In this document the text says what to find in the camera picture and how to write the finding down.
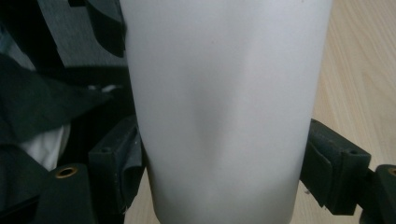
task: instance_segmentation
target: black bracket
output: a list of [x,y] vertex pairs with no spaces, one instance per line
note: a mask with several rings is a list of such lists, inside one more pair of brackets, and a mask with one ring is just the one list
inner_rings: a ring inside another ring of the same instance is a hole
[[368,166],[371,155],[324,124],[312,120],[300,179],[320,206],[361,223],[396,223],[396,166]]
[[89,169],[98,215],[131,206],[145,169],[135,117],[122,120],[90,151]]

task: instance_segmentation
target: wooden surface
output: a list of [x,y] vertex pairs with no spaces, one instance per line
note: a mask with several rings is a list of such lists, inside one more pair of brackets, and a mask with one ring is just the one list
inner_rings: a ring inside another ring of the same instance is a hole
[[[314,118],[371,153],[372,169],[396,164],[396,1],[334,0]],[[304,192],[291,223],[359,223],[359,208],[335,217]],[[125,223],[159,223],[146,175]]]

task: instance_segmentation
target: brass grommet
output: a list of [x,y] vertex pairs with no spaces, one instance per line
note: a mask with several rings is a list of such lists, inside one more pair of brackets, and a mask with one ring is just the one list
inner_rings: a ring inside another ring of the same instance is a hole
[[78,168],[76,168],[76,167],[73,167],[73,166],[66,167],[66,168],[63,168],[62,170],[58,171],[58,173],[56,173],[55,177],[58,179],[67,178],[69,176],[74,175],[77,171],[78,171]]
[[396,176],[396,168],[395,168],[395,167],[389,168],[388,171],[389,171],[389,173],[390,173],[391,175]]

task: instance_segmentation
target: white cylinder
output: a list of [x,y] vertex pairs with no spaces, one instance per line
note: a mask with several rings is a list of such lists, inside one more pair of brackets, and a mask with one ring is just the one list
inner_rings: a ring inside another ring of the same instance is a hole
[[160,222],[290,222],[332,0],[120,2]]

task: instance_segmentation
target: white fabric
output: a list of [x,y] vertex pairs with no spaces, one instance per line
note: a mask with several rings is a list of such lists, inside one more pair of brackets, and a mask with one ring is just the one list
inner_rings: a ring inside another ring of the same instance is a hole
[[332,0],[120,3],[160,222],[289,222]]
[[59,158],[64,153],[70,134],[70,124],[58,129],[38,134],[33,139],[20,144],[33,159],[48,171],[56,168]]

